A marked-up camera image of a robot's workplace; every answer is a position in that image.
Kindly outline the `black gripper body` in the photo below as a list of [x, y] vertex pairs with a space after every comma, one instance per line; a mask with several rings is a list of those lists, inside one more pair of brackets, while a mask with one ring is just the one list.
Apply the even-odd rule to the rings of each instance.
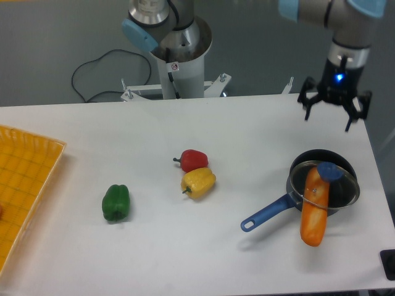
[[363, 69], [364, 66], [341, 67], [327, 59], [322, 78], [317, 85], [318, 98], [329, 104], [350, 105], [357, 96], [357, 85]]

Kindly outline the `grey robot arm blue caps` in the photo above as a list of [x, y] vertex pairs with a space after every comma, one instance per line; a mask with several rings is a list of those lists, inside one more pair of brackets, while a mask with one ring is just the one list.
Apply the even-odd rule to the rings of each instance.
[[[297, 101], [306, 112], [326, 102], [342, 106], [349, 123], [367, 118], [372, 93], [359, 92], [357, 86], [385, 7], [385, 1], [278, 3], [282, 17], [333, 32], [321, 80], [306, 78], [299, 93]], [[131, 1], [122, 31], [135, 47], [156, 58], [164, 99], [204, 95], [203, 58], [212, 36], [192, 1]]]

